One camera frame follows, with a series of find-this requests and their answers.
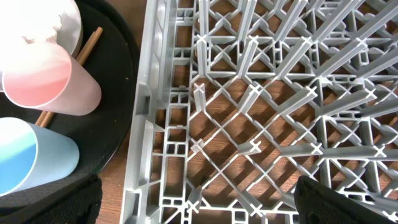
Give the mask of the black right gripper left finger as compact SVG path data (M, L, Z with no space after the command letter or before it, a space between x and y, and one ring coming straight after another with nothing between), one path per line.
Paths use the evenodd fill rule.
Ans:
M102 181L88 175L30 206L28 223L95 223L101 208Z

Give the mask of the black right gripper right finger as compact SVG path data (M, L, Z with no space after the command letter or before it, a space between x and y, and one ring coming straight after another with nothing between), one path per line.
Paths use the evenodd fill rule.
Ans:
M307 176L300 176L294 192L300 224L392 223L353 200Z

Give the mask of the blue plastic cup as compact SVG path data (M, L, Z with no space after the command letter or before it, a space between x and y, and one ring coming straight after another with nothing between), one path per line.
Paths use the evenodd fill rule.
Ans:
M1 118L1 196L62 179L79 161L74 140L19 118Z

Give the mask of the pink plastic cup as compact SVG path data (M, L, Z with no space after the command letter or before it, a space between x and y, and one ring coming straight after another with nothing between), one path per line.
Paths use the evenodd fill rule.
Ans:
M83 116L101 101L98 82L60 45L13 50L2 73L7 98L22 108Z

